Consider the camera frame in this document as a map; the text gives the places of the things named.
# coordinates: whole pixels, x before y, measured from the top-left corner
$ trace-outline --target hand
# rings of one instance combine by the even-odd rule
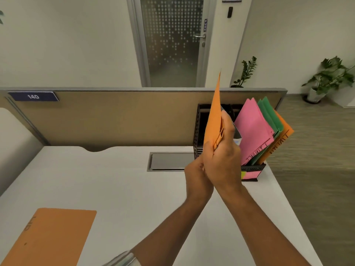
[[[213,193],[213,185],[207,178],[202,157],[199,156],[185,167],[186,201],[191,201],[203,206],[206,205]]]
[[[213,145],[207,142],[203,146],[203,163],[207,177],[216,190],[221,192],[237,191],[242,188],[240,148],[234,141],[234,124],[228,113],[222,111],[224,134],[222,141],[213,152]]]

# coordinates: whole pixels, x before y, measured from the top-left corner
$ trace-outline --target orange envelope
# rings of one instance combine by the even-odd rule
[[[96,211],[39,208],[1,266],[76,266]]]
[[[213,150],[216,150],[218,144],[221,142],[224,132],[224,126],[221,117],[221,102],[219,96],[219,80],[221,73],[219,73],[218,82],[214,91],[211,110],[209,112],[206,130],[204,132],[203,144],[210,141],[213,143]]]
[[[294,130],[286,123],[286,121],[279,115],[276,110],[274,110],[277,117],[281,120],[282,125],[284,126],[284,130],[279,134],[279,136],[271,143],[268,149],[264,152],[263,155],[255,163],[256,165],[262,164],[266,159],[279,147],[285,142],[291,134],[293,134]]]

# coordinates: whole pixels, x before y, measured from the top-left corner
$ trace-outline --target plant pot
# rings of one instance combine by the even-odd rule
[[[326,93],[317,94],[317,91],[311,88],[307,95],[307,101],[312,103],[318,103],[324,96],[326,96]]]

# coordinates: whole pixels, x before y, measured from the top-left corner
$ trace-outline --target white desk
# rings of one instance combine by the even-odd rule
[[[147,172],[149,152],[192,147],[47,146],[0,197],[0,262],[40,207],[97,210],[78,265],[100,266],[153,231],[186,196],[183,172]],[[244,182],[260,207],[313,265],[322,265],[269,166]],[[215,191],[174,265],[255,265]]]

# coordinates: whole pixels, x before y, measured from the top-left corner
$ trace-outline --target sleeve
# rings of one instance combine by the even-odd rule
[[[139,261],[130,251],[123,252],[103,266],[141,266]]]

